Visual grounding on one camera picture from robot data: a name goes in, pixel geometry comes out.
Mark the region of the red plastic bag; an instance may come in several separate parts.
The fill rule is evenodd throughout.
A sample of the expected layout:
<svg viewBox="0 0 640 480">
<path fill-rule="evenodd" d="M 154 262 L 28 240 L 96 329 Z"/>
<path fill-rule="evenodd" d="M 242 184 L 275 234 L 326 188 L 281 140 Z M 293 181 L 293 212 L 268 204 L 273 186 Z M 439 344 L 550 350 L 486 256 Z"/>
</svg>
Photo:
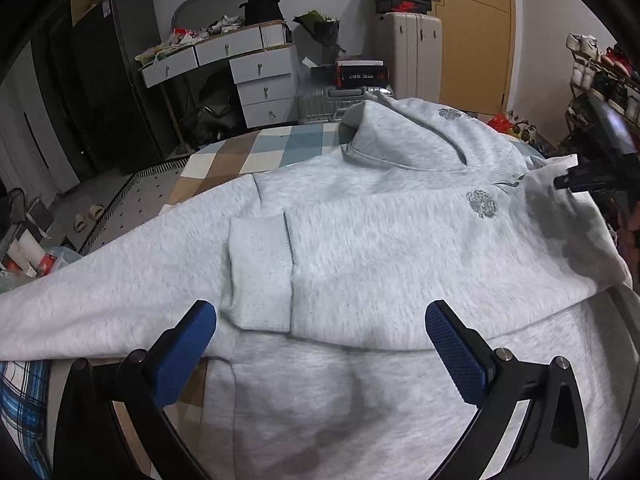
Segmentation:
<svg viewBox="0 0 640 480">
<path fill-rule="evenodd" d="M 509 114 L 497 114 L 488 120 L 487 125 L 503 134 L 511 134 L 515 122 Z"/>
</svg>

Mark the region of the checked bed sheet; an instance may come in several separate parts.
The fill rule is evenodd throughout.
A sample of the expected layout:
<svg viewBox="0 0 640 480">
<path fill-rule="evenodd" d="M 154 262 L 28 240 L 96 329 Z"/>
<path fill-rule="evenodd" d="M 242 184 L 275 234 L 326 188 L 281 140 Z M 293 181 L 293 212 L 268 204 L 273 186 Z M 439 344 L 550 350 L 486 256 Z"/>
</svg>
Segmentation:
<svg viewBox="0 0 640 480">
<path fill-rule="evenodd" d="M 260 174 L 329 153 L 354 133 L 337 122 L 281 126 L 209 144 L 186 161 L 161 211 L 244 174 Z"/>
</svg>

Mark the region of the white upright suitcase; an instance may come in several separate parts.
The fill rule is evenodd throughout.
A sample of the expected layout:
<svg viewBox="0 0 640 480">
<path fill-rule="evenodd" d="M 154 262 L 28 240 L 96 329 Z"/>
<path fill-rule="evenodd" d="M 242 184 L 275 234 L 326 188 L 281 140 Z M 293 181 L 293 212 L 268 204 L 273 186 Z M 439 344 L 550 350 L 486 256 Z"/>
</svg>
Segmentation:
<svg viewBox="0 0 640 480">
<path fill-rule="evenodd" d="M 438 102 L 442 83 L 442 22 L 419 13 L 385 13 L 374 19 L 375 57 L 388 69 L 396 99 Z"/>
</svg>

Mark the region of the grey chair back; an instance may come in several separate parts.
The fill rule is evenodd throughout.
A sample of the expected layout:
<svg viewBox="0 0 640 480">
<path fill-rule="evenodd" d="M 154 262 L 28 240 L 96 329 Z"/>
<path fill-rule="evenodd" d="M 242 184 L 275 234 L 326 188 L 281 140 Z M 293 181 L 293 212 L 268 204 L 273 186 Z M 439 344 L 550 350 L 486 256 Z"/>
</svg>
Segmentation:
<svg viewBox="0 0 640 480">
<path fill-rule="evenodd" d="M 178 6 L 171 18 L 172 29 L 198 30 L 207 28 L 224 16 L 242 15 L 240 5 L 246 0 L 186 0 Z"/>
</svg>

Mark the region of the wooden door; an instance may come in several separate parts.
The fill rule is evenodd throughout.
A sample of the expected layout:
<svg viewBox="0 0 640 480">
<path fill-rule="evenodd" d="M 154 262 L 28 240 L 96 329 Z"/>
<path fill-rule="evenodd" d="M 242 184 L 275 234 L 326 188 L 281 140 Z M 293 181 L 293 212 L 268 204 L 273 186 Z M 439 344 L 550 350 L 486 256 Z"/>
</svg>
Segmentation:
<svg viewBox="0 0 640 480">
<path fill-rule="evenodd" d="M 442 22 L 440 100 L 479 115 L 503 111 L 509 96 L 514 0 L 432 0 Z"/>
</svg>

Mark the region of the white drawer desk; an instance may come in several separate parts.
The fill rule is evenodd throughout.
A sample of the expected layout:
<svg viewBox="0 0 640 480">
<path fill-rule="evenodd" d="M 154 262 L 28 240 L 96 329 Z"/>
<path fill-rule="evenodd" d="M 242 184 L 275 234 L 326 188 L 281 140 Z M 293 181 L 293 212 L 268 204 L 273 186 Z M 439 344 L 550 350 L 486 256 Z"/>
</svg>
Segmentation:
<svg viewBox="0 0 640 480">
<path fill-rule="evenodd" d="M 225 62 L 239 93 L 247 128 L 297 120 L 297 51 L 284 21 L 241 27 L 207 39 L 191 38 L 142 67 L 152 88 L 197 68 Z"/>
</svg>

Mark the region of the dark flower bouquet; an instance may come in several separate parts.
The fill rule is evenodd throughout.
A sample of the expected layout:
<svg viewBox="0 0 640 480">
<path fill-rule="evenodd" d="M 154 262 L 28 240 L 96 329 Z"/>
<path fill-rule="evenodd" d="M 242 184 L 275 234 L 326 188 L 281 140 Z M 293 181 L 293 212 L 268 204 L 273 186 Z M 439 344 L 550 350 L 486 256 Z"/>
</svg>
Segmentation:
<svg viewBox="0 0 640 480">
<path fill-rule="evenodd" d="M 340 21 L 317 10 L 308 11 L 293 18 L 293 22 L 306 30 L 321 46 L 321 63 L 334 64 L 344 49 L 338 44 Z"/>
</svg>

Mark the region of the black fridge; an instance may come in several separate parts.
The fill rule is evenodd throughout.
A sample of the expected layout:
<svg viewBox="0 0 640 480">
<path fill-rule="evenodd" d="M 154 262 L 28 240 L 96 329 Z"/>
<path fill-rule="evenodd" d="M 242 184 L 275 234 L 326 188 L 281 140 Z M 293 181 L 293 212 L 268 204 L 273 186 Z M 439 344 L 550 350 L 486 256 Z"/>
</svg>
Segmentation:
<svg viewBox="0 0 640 480">
<path fill-rule="evenodd" d="M 102 0 L 74 23 L 59 4 L 30 40 L 44 106 L 79 180 L 131 174 L 178 145 L 163 91 L 136 57 L 160 42 L 153 0 Z"/>
</svg>

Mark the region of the light grey hoodie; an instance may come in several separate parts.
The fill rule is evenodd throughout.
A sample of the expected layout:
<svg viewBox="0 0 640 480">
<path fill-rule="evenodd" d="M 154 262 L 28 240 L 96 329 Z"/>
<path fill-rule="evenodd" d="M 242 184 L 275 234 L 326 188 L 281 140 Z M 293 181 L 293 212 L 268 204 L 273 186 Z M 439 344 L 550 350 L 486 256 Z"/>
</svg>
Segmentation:
<svg viewBox="0 0 640 480">
<path fill-rule="evenodd" d="M 639 422 L 639 299 L 591 196 L 554 186 L 574 157 L 418 99 L 364 101 L 340 130 L 3 294 L 2 359 L 124 356 L 207 300 L 207 472 L 425 479 L 473 414 L 425 330 L 442 300 L 523 360 L 570 361 L 598 478 Z"/>
</svg>

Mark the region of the silver flat suitcase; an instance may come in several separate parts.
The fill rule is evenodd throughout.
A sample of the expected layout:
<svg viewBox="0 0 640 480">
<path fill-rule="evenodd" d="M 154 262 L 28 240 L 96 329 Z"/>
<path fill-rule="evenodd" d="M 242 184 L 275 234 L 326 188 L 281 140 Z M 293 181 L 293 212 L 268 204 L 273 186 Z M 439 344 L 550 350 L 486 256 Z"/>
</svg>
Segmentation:
<svg viewBox="0 0 640 480">
<path fill-rule="evenodd" d="M 355 89 L 337 89 L 333 86 L 304 87 L 296 96 L 297 121 L 300 124 L 339 122 L 349 107 L 362 102 L 370 94 L 377 93 L 394 96 L 390 86 Z"/>
</svg>

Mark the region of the black red box on suitcase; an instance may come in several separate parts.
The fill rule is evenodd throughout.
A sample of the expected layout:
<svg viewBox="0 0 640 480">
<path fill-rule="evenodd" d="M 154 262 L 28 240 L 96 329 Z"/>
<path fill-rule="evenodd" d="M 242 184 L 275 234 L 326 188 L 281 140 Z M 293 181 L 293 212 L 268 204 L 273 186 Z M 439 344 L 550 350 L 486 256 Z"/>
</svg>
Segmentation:
<svg viewBox="0 0 640 480">
<path fill-rule="evenodd" d="M 335 85 L 339 89 L 383 88 L 388 85 L 388 68 L 381 60 L 337 60 Z"/>
</svg>

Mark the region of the bamboo shoe rack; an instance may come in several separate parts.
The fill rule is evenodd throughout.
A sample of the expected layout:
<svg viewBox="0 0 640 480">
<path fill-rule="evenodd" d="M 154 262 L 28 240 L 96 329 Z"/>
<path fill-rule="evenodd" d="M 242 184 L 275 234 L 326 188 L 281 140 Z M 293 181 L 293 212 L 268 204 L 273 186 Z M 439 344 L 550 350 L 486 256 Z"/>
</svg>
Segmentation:
<svg viewBox="0 0 640 480">
<path fill-rule="evenodd" d="M 572 99 L 565 111 L 568 135 L 560 147 L 596 159 L 616 145 L 639 149 L 639 72 L 620 44 L 600 48 L 596 37 L 572 32 Z"/>
</svg>

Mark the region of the blue plaid cloth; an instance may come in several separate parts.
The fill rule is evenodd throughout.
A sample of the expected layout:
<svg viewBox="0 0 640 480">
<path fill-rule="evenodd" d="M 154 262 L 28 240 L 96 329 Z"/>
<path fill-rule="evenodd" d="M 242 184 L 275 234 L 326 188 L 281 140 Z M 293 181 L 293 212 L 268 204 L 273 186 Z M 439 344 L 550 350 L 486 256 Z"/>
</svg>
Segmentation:
<svg viewBox="0 0 640 480">
<path fill-rule="evenodd" d="M 1 363 L 1 421 L 38 479 L 49 479 L 46 444 L 49 361 Z"/>
</svg>

